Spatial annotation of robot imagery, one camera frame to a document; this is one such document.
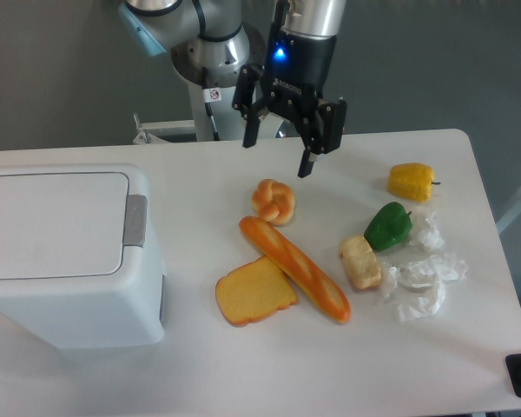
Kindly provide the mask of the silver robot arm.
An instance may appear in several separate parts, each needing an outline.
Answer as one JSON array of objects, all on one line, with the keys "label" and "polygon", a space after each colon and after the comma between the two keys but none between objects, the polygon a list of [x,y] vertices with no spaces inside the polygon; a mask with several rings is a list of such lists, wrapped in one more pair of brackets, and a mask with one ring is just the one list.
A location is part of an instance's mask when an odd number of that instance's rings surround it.
[{"label": "silver robot arm", "polygon": [[291,124],[303,142],[299,176],[340,146],[344,100],[323,87],[346,5],[278,1],[269,32],[244,21],[239,1],[124,1],[119,14],[150,56],[167,53],[188,86],[189,122],[139,126],[144,142],[194,135],[200,142],[241,141],[253,147]]}]

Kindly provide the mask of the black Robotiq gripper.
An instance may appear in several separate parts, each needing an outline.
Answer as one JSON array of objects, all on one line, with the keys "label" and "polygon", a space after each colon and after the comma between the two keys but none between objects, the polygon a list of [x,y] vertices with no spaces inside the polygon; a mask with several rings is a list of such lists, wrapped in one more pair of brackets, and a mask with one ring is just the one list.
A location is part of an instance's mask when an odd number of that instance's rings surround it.
[{"label": "black Robotiq gripper", "polygon": [[[323,99],[337,37],[295,34],[283,25],[271,25],[263,69],[243,65],[235,85],[232,107],[245,121],[242,146],[253,147],[258,138],[261,117],[266,111],[280,116],[300,132],[303,151],[299,178],[312,174],[323,155],[338,149],[344,131],[347,102]],[[260,83],[262,98],[254,100]]]}]

